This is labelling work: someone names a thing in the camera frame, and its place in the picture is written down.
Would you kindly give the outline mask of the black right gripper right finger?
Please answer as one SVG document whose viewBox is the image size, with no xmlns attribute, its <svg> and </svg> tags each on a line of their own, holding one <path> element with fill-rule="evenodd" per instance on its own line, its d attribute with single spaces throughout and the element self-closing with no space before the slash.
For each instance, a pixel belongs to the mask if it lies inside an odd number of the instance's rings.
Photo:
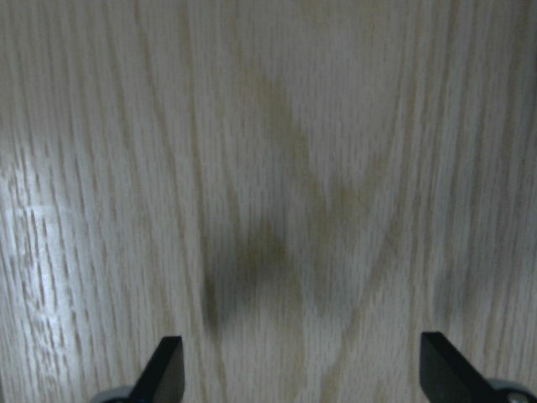
<svg viewBox="0 0 537 403">
<path fill-rule="evenodd" d="M 429 402 L 535 402 L 525 386 L 485 379 L 441 332 L 420 335 L 420 388 Z"/>
</svg>

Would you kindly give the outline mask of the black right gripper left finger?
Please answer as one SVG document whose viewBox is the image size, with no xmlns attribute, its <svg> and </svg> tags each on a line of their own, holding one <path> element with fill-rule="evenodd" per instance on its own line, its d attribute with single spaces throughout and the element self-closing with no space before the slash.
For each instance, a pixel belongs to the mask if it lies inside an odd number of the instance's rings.
<svg viewBox="0 0 537 403">
<path fill-rule="evenodd" d="M 163 337 L 134 386 L 106 390 L 95 402 L 182 402 L 185 360 L 181 336 Z"/>
</svg>

